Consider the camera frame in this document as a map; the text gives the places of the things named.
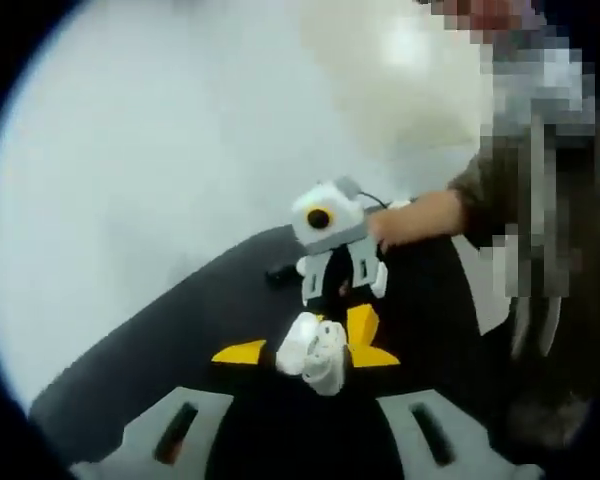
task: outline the small white robot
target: small white robot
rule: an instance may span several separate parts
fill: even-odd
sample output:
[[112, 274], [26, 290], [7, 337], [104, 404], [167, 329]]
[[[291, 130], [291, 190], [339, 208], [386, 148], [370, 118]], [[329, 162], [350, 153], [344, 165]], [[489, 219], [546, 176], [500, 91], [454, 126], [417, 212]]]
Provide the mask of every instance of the small white robot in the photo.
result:
[[353, 266], [351, 288], [368, 285], [376, 298], [387, 288], [387, 267], [378, 259], [377, 242], [369, 233], [364, 207], [357, 200], [362, 190], [343, 177], [321, 183], [302, 195], [292, 207], [291, 225], [307, 255], [296, 269], [304, 277], [302, 302], [320, 298], [325, 272], [333, 251], [346, 246]]

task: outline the person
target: person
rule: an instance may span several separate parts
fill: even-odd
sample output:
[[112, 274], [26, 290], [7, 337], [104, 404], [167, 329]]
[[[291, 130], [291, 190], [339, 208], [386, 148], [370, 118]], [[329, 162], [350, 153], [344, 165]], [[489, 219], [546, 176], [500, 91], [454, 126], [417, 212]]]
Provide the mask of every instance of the person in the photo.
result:
[[592, 38], [591, 9], [570, 6], [540, 14], [517, 0], [434, 2], [434, 14], [493, 47], [494, 92], [504, 96], [492, 134], [446, 189], [369, 219], [383, 250], [459, 234], [481, 248], [517, 235], [495, 428], [517, 451], [563, 450], [600, 390], [600, 49], [591, 47], [600, 28]]

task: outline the yellow triangular piece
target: yellow triangular piece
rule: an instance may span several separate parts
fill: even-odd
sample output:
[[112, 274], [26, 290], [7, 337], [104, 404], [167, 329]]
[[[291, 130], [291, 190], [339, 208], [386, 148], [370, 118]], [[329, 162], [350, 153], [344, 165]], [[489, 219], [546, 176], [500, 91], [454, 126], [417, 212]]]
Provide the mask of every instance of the yellow triangular piece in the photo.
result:
[[265, 340], [256, 340], [255, 342], [232, 345], [216, 353], [211, 361], [216, 363], [257, 365], [260, 359], [260, 350], [265, 343]]
[[388, 365], [400, 365], [400, 360], [376, 347], [368, 345], [349, 345], [351, 362], [356, 368], [359, 367], [386, 367]]
[[371, 345], [378, 331], [378, 315], [369, 304], [347, 311], [347, 338], [355, 345]]

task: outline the robot eye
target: robot eye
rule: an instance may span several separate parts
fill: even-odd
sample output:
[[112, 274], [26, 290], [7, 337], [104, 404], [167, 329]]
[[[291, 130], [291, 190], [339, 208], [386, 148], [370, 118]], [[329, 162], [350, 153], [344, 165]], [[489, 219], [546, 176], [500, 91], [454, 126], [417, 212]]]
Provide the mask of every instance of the robot eye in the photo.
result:
[[307, 222], [311, 228], [324, 230], [331, 224], [331, 215], [326, 210], [314, 208], [307, 214]]

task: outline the white floor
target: white floor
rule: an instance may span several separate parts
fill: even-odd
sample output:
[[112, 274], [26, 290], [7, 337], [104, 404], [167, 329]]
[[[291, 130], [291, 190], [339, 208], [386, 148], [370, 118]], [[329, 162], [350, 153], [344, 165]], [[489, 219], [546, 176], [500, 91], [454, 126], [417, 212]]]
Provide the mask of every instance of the white floor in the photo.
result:
[[[0, 125], [13, 394], [28, 408], [179, 280], [285, 223], [320, 179], [349, 174], [385, 199], [443, 186], [491, 108], [483, 56], [406, 0], [86, 2]], [[457, 244], [488, 329], [504, 296]]]

